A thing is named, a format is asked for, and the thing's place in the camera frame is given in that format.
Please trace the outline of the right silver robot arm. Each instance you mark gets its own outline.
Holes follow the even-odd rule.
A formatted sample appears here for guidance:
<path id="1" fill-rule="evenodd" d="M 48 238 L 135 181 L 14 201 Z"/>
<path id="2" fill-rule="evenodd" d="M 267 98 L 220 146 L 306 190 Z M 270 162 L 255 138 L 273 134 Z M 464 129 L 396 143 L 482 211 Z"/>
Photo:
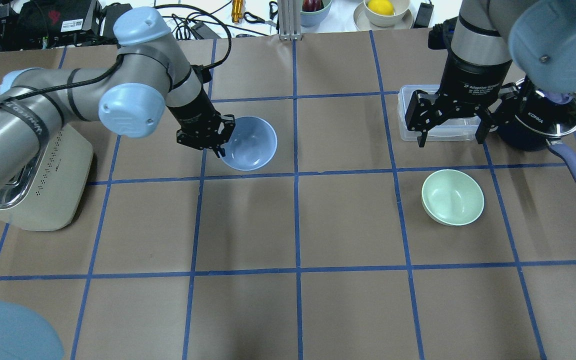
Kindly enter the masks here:
<path id="1" fill-rule="evenodd" d="M 525 89 L 576 92 L 576 0 L 464 0 L 434 94 L 413 92 L 406 128 L 425 146 L 430 130 L 452 119 L 478 117 L 482 144 L 504 123 L 489 108 L 498 100 L 512 64 Z"/>

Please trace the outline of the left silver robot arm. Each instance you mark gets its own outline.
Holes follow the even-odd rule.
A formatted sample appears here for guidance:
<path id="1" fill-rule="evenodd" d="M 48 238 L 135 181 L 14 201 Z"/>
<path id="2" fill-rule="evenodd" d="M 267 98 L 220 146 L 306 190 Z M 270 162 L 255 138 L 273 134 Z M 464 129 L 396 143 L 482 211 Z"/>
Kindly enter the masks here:
<path id="1" fill-rule="evenodd" d="M 160 9 L 135 7 L 119 17 L 110 68 L 10 75 L 0 94 L 0 189 L 72 122 L 101 122 L 117 135 L 144 138 L 169 110 L 180 126 L 178 144 L 224 157 L 236 120 L 218 112 L 204 89 L 223 60 L 190 64 Z"/>

